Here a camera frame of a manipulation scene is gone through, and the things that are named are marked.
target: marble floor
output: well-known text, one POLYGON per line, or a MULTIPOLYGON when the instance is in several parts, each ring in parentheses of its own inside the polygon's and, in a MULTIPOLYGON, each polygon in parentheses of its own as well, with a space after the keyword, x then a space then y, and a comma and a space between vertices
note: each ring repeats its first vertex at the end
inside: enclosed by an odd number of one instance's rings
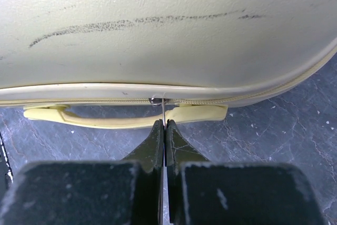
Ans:
MULTIPOLYGON (((82 116, 159 114, 151 106, 76 107, 82 116)), ((337 224, 337 57, 296 88, 255 105, 229 109, 223 122, 179 126, 184 137, 215 162, 286 162, 312 184, 324 216, 337 224)), ((30 121, 22 109, 0 109, 0 131, 15 174, 37 160, 118 160, 149 129, 98 130, 30 121)), ((167 220, 167 199, 164 202, 167 220)))

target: suitcase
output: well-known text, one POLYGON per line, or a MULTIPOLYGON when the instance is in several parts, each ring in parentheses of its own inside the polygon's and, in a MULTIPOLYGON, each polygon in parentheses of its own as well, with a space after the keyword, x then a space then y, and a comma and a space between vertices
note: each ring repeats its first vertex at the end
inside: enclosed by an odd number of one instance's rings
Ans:
POLYGON ((337 0, 0 0, 0 105, 93 128, 71 105, 175 104, 177 122, 281 94, 337 51, 337 0))

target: suitcase handle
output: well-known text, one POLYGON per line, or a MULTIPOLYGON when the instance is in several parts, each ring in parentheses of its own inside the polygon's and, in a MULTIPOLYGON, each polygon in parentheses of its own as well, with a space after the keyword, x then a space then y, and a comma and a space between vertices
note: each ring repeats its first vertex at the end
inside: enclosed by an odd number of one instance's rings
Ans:
MULTIPOLYGON (((135 129, 149 128, 162 118, 162 114, 144 118, 82 118, 72 112, 65 111, 68 106, 55 105, 45 108, 30 108, 24 111, 24 116, 31 120, 59 122, 75 126, 85 126, 96 129, 135 129)), ((222 121, 225 119, 227 106, 194 105, 179 106, 165 112, 166 119, 176 123, 197 121, 222 121)))

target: metal zipper slider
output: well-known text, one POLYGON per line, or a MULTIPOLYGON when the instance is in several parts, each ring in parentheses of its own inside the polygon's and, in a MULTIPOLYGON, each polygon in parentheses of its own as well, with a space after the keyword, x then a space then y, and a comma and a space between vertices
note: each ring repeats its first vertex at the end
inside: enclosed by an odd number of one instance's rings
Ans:
POLYGON ((169 101, 168 99, 162 99, 158 97, 152 97, 148 100, 152 106, 159 106, 162 105, 162 103, 166 104, 169 101))

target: cream suitcase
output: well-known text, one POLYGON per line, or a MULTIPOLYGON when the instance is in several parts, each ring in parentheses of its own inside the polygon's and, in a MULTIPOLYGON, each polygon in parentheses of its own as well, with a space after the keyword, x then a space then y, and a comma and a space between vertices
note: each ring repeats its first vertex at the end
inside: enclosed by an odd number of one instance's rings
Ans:
POLYGON ((94 128, 75 104, 180 105, 178 122, 276 96, 337 51, 337 0, 0 0, 0 105, 94 128))

